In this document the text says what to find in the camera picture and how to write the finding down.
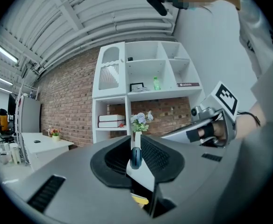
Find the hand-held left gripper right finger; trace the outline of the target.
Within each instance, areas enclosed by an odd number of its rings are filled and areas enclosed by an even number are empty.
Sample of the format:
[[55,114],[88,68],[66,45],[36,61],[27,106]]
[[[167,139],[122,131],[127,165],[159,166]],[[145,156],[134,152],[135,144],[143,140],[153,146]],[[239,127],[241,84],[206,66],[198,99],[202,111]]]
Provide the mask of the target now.
[[225,151],[141,136],[142,173],[153,185],[145,218],[214,218],[226,187]]

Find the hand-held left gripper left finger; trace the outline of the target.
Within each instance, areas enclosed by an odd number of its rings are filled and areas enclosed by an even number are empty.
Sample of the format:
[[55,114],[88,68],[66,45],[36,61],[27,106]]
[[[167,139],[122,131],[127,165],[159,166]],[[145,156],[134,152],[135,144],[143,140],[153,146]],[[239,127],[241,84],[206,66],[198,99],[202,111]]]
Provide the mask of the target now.
[[17,207],[35,224],[148,224],[126,176],[130,137],[67,151],[20,185]]

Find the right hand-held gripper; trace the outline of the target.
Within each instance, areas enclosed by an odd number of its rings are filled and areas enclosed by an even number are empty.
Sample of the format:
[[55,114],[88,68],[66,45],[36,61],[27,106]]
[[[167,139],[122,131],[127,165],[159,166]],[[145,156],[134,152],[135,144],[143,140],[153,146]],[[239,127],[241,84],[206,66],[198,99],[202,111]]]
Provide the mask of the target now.
[[[228,145],[236,136],[238,99],[231,90],[220,81],[212,92],[202,101],[200,108],[199,118],[203,121],[178,128],[161,136],[161,138],[186,144],[199,142],[200,144],[214,144],[217,147]],[[221,141],[216,138],[215,135],[206,139],[200,138],[198,129],[210,122],[216,121],[219,116],[222,117],[224,122],[225,139]]]

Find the clear plastic storage bins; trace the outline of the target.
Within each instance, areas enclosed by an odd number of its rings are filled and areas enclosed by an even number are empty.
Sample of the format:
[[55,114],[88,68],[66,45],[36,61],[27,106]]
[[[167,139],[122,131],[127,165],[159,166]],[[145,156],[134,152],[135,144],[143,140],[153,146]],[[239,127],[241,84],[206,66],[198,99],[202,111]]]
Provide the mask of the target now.
[[10,146],[8,143],[0,143],[0,164],[6,165],[12,160]]

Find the orange black office chair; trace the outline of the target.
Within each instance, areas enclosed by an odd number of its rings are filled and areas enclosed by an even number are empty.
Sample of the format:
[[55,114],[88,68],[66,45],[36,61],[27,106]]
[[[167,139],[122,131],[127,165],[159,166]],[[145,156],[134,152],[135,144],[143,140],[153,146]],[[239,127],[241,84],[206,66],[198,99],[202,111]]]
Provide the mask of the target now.
[[14,123],[8,121],[7,111],[0,109],[0,143],[14,143]]

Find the person's right hand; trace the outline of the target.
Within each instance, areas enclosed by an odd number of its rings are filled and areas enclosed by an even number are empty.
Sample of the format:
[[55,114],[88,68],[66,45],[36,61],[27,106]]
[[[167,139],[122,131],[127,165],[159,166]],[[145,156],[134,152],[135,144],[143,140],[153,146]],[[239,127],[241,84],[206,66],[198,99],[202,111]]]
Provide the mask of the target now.
[[225,123],[223,120],[210,122],[207,125],[198,129],[200,138],[206,139],[209,137],[216,137],[217,139],[225,139]]

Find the blue artificial flowers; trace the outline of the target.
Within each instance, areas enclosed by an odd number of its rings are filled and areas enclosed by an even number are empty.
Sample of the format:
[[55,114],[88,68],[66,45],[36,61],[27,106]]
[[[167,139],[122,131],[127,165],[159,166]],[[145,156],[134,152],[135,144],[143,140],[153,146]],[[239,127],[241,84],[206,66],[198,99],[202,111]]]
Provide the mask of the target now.
[[136,132],[146,132],[149,128],[147,124],[149,121],[153,121],[152,111],[148,111],[146,114],[140,112],[136,115],[130,117],[130,123],[132,125],[132,131]]

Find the white side table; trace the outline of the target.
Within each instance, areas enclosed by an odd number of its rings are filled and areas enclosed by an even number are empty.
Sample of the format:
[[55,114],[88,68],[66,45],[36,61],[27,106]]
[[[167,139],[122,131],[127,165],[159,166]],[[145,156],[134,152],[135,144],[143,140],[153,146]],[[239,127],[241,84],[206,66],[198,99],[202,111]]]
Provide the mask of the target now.
[[[65,140],[54,141],[42,133],[22,133],[21,136],[33,172],[69,151],[69,146],[73,145]],[[41,143],[34,143],[35,140],[40,140]]]

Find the stack of red books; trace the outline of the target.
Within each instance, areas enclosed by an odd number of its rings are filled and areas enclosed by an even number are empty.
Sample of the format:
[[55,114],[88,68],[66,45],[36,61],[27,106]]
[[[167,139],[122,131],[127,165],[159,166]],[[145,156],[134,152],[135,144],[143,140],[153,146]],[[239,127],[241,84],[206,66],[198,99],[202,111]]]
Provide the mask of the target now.
[[120,124],[125,125],[125,121],[99,122],[98,128],[118,128]]

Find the white shelf unit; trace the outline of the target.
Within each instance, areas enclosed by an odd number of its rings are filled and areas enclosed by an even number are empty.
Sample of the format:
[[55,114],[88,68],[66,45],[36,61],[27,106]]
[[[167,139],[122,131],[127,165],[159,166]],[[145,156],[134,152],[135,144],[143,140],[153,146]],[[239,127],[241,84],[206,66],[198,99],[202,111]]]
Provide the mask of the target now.
[[[125,42],[126,94],[93,98],[93,141],[131,135],[130,117],[152,111],[153,121],[148,133],[163,135],[191,121],[190,110],[205,97],[203,87],[190,56],[179,42]],[[154,90],[153,78],[161,90]],[[150,89],[130,92],[130,84],[143,83]],[[199,83],[197,87],[178,87],[177,83]],[[100,115],[124,115],[123,128],[98,128]]]

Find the white trash bin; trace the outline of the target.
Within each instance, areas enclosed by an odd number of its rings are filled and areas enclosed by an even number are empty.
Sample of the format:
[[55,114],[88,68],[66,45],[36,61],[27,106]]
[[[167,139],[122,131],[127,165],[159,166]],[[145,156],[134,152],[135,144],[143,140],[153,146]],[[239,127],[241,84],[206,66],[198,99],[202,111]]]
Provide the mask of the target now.
[[21,163],[18,144],[17,143],[10,143],[9,146],[10,146],[11,156],[12,156],[14,164],[17,165],[17,164]]

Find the white metal rack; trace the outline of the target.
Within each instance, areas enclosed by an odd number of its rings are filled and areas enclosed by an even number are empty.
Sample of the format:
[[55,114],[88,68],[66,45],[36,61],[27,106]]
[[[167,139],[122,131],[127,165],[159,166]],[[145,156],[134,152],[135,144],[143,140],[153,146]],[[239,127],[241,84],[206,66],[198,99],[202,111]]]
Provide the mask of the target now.
[[21,136],[21,132],[19,129],[19,110],[20,110],[20,102],[21,102],[21,97],[22,96],[26,96],[32,99],[37,100],[38,98],[38,93],[39,93],[39,88],[35,88],[35,87],[31,87],[28,86],[26,84],[22,84],[20,89],[19,89],[19,93],[16,99],[16,108],[15,108],[15,132],[16,132],[16,140],[17,140],[17,144],[20,148],[20,156],[22,157],[22,160],[24,161],[25,164],[29,164],[28,162],[28,158],[27,158],[27,154],[26,154],[26,150],[24,148],[24,144],[23,144],[23,140],[22,140],[22,136]]

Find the white glass cabinet door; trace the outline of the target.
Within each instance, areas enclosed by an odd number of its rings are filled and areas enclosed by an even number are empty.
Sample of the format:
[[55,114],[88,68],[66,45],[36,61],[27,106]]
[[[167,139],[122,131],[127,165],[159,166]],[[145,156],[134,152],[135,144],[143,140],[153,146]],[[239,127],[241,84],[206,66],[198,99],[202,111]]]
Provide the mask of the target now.
[[92,98],[126,93],[125,42],[101,47],[95,68]]

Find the person's white t-shirt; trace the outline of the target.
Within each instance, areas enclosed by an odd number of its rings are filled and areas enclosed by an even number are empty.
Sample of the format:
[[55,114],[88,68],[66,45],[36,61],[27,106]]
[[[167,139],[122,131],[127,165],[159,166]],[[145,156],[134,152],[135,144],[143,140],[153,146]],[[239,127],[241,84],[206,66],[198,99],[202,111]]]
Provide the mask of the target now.
[[240,0],[239,39],[257,77],[252,87],[266,124],[241,140],[215,224],[273,223],[273,29],[253,0]]

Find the black picture frame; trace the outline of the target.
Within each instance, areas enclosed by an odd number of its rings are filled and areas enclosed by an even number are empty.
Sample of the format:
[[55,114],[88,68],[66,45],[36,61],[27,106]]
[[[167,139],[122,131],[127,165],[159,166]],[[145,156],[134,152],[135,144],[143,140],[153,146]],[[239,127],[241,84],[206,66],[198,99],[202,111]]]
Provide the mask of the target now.
[[143,87],[143,83],[132,83],[130,84],[130,92],[137,92],[137,90],[141,90]]

